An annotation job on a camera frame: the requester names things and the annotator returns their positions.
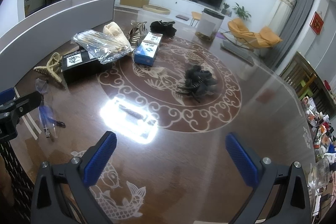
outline black trash can lid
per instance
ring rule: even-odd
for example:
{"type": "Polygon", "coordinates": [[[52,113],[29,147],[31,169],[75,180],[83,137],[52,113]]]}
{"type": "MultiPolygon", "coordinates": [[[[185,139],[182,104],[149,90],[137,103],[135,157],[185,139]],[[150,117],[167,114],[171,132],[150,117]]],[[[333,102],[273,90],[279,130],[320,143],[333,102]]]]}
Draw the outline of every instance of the black trash can lid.
{"type": "Polygon", "coordinates": [[[225,16],[223,16],[223,15],[221,15],[221,14],[215,12],[215,11],[212,11],[212,10],[208,9],[208,8],[204,8],[203,12],[212,16],[212,17],[218,18],[218,19],[224,19],[224,17],[225,17],[225,16]]]}

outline white tv cabinet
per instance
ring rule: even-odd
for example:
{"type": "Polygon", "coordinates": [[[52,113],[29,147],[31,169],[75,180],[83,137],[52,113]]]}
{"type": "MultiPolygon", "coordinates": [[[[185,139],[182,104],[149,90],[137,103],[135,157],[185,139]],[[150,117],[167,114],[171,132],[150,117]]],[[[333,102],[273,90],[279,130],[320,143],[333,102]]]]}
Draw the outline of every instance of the white tv cabinet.
{"type": "MultiPolygon", "coordinates": [[[[204,8],[210,9],[209,7],[192,2],[190,0],[149,0],[149,3],[153,5],[168,8],[169,10],[171,10],[172,16],[170,18],[172,18],[173,20],[181,21],[181,22],[183,22],[183,20],[179,20],[178,18],[175,18],[176,15],[180,14],[183,16],[187,16],[191,20],[192,18],[191,12],[202,13],[204,8]]],[[[232,20],[231,17],[225,16],[223,23],[221,25],[221,29],[228,30],[227,23],[231,20],[232,20]]]]}

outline framed picture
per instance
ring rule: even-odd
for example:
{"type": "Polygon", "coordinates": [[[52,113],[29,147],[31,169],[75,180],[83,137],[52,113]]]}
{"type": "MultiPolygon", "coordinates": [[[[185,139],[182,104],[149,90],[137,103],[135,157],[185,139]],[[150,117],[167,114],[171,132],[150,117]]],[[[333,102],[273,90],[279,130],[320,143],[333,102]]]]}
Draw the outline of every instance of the framed picture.
{"type": "Polygon", "coordinates": [[[320,15],[317,12],[315,12],[313,19],[310,22],[310,26],[317,35],[320,35],[323,23],[324,22],[322,18],[320,17],[320,15]]]}

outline blue textured pad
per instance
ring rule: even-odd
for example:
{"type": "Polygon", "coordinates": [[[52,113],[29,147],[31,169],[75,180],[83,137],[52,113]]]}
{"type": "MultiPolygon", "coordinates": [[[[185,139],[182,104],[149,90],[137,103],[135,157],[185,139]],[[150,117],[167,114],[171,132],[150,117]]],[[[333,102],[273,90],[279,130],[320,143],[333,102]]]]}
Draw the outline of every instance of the blue textured pad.
{"type": "Polygon", "coordinates": [[[258,169],[233,134],[230,133],[226,136],[225,147],[245,184],[255,188],[259,184],[258,169]]]}
{"type": "Polygon", "coordinates": [[[117,137],[110,133],[84,168],[83,183],[87,188],[97,183],[116,146],[117,137]]]}
{"type": "Polygon", "coordinates": [[[13,88],[10,88],[8,90],[5,90],[0,93],[0,105],[3,105],[4,103],[14,99],[15,97],[15,91],[13,88]]]}

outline orange cushion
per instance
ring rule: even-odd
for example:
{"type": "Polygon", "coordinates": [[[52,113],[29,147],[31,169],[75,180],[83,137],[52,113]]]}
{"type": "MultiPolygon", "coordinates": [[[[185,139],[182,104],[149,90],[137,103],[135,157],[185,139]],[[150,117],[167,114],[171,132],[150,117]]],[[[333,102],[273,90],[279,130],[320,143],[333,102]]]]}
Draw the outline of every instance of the orange cushion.
{"type": "Polygon", "coordinates": [[[272,44],[282,41],[282,39],[273,33],[273,31],[267,26],[263,27],[259,34],[263,39],[271,42],[272,44]]]}

